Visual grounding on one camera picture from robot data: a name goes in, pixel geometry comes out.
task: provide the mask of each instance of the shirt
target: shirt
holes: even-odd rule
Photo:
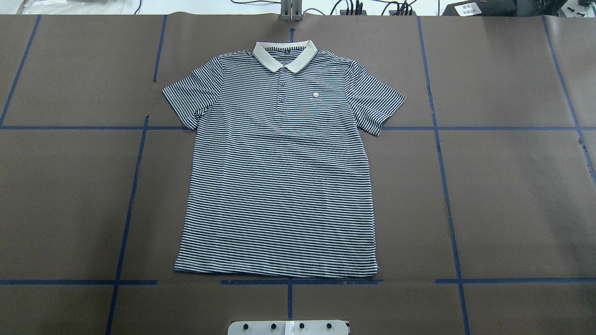
[[[378,135],[404,95],[312,41],[217,56],[163,93],[197,133],[176,270],[377,272],[358,129]]]

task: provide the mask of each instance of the cable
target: cable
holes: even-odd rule
[[[280,4],[281,2],[278,1],[269,1],[269,0],[252,0],[252,1],[236,1],[236,0],[230,0],[231,2],[235,3],[235,4],[254,4],[255,2],[266,2],[268,5],[269,4]]]
[[[319,13],[321,13],[321,14],[325,15],[325,13],[323,13],[322,11],[320,11],[320,10],[318,10],[318,9],[316,9],[316,8],[308,8],[307,10],[304,10],[304,13],[308,12],[309,10],[314,10],[314,11],[317,11],[317,12],[319,12]]]
[[[331,14],[329,14],[329,15],[333,15],[333,11],[335,10],[335,8],[337,7],[337,5],[339,5],[339,3],[340,3],[341,1],[342,1],[342,0],[337,0],[337,2],[336,2],[336,4],[335,4],[335,6],[333,6],[333,9],[331,10]]]
[[[383,12],[381,12],[381,15],[385,14],[385,11],[387,10],[387,7],[389,7],[390,4],[397,4],[398,5],[398,10],[399,10],[399,2],[397,2],[397,1],[390,1],[390,2],[387,2],[387,5],[385,5],[385,8],[383,8]]]
[[[141,10],[141,5],[143,4],[143,0],[139,0],[139,7],[136,8],[136,11],[133,15],[137,15],[139,13],[139,11]]]

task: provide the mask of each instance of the striped fabric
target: striped fabric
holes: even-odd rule
[[[326,278],[377,272],[358,128],[378,135],[405,96],[359,63],[304,45],[266,47],[269,60],[256,51],[221,55],[163,90],[197,133],[176,270]],[[304,64],[291,66],[311,50]],[[271,70],[274,62],[282,68]],[[294,73],[285,66],[303,67]]]

